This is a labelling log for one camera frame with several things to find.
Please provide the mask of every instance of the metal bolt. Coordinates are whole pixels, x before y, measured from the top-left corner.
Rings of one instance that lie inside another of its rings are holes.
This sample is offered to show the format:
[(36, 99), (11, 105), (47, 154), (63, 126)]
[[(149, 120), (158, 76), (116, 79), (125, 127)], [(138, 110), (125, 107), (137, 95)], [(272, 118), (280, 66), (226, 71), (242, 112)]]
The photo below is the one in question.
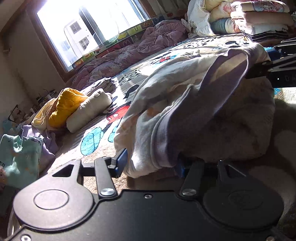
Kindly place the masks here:
[(272, 237), (272, 236), (269, 236), (269, 237), (266, 239), (266, 241), (276, 241), (276, 239), (275, 239), (274, 237)]
[(182, 194), (184, 196), (194, 196), (196, 194), (196, 190), (195, 189), (191, 189), (191, 188), (187, 188), (187, 189), (184, 189), (182, 191)]
[(152, 196), (151, 194), (146, 194), (146, 195), (144, 196), (144, 198), (146, 198), (146, 199), (150, 199), (150, 198), (153, 198), (153, 196)]
[(21, 238), (20, 238), (21, 241), (31, 241), (31, 238), (28, 236), (28, 235), (23, 235)]
[(113, 188), (104, 188), (101, 191), (101, 194), (104, 196), (112, 196), (115, 193), (115, 190)]

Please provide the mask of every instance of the ceiling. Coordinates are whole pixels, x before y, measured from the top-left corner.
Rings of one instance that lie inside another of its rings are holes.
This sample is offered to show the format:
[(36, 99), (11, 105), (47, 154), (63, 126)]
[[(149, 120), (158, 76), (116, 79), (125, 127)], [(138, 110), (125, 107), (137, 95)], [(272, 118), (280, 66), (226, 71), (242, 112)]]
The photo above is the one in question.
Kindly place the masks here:
[(0, 0), (0, 31), (24, 0)]

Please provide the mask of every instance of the curtain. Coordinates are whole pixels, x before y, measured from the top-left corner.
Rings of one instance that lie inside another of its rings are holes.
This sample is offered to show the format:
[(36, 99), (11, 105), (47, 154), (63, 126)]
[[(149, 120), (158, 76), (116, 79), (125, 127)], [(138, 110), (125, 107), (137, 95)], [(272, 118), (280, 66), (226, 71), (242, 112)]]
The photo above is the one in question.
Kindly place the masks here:
[(187, 10), (190, 0), (148, 0), (156, 15)]

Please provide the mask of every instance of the crumpled pink quilt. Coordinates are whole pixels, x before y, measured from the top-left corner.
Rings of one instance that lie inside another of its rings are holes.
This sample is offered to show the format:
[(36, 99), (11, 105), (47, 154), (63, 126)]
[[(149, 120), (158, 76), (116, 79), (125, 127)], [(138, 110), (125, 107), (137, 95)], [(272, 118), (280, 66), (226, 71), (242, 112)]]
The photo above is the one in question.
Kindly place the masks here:
[(138, 61), (186, 38), (186, 28), (181, 21), (161, 21), (154, 27), (147, 28), (141, 41), (84, 65), (74, 78), (71, 88), (80, 91), (104, 77), (114, 77)]

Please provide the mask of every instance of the window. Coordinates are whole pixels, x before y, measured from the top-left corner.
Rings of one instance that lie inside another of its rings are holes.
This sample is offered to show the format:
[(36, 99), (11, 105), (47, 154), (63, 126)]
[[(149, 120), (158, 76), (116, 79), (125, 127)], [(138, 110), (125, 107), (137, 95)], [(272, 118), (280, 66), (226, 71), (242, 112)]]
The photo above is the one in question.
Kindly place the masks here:
[(81, 47), (83, 48), (83, 50), (86, 50), (87, 45), (89, 44), (89, 41), (87, 40), (87, 38), (84, 38), (83, 40), (79, 41)]
[(45, 42), (51, 59), (57, 59), (59, 73), (70, 72), (74, 60), (149, 19), (139, 0), (42, 1), (37, 23), (41, 34), (46, 33)]
[(77, 33), (79, 30), (81, 30), (81, 27), (79, 26), (79, 24), (77, 22), (70, 25), (70, 28), (74, 34)]

